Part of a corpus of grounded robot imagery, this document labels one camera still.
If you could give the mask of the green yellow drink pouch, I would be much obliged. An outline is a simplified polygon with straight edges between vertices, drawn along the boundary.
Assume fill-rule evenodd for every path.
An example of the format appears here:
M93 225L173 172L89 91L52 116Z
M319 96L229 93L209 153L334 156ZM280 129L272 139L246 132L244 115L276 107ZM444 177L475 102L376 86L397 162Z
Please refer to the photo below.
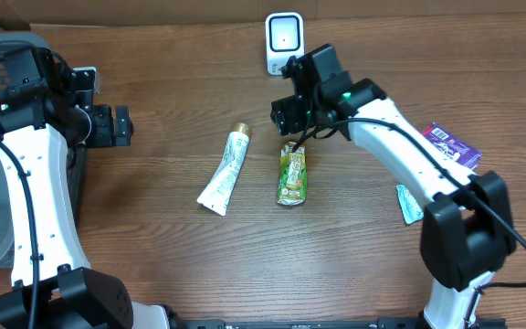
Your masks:
M283 206L298 206L307 197L307 164L305 147L293 151L295 142L285 143L280 152L277 203Z

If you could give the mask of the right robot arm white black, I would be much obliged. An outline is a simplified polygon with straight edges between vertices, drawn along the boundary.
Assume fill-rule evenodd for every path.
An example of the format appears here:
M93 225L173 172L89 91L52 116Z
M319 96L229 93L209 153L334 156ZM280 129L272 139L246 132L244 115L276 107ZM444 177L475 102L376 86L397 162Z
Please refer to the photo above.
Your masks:
M442 154L369 79L353 82L326 44L285 59L277 73L292 96L273 101L271 120L282 135L341 133L375 156L424 212L420 253L434 278L416 328L503 328L476 315L484 291L516 249L509 194L494 172L476 175Z

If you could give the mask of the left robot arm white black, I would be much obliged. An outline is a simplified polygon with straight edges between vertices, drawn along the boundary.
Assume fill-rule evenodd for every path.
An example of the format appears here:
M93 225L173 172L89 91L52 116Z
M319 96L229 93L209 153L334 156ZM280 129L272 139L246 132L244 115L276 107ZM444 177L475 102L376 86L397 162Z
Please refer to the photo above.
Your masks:
M8 51L0 62L10 79L0 99L0 161L15 240L12 289L0 295L0 324L175 328L170 308L135 302L120 279L93 270L76 230L68 153L129 145L128 109L94 104L95 69L73 69L47 48Z

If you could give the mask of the purple square packet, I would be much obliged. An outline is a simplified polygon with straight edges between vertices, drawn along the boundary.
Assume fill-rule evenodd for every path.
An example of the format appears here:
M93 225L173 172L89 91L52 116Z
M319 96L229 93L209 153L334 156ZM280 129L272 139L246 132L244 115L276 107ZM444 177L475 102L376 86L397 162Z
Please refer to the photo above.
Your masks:
M478 167L482 152L461 141L439 124L432 122L422 131L422 134L442 154L454 162L471 170Z

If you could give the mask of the white tube gold cap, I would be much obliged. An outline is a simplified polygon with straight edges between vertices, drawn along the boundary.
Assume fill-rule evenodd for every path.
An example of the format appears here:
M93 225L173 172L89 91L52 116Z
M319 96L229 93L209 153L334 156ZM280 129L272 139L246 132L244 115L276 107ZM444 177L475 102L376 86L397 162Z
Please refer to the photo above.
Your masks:
M226 140L221 162L197 203L224 216L240 170L244 163L251 137L251 128L242 122L233 125Z

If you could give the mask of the teal snack packet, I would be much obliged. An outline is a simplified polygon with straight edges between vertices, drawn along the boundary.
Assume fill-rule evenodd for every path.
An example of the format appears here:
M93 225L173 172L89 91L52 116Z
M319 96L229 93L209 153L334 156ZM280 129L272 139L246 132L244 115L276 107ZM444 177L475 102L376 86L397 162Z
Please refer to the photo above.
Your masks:
M424 217L424 212L410 191L403 185L396 187L397 198L406 225L412 225Z

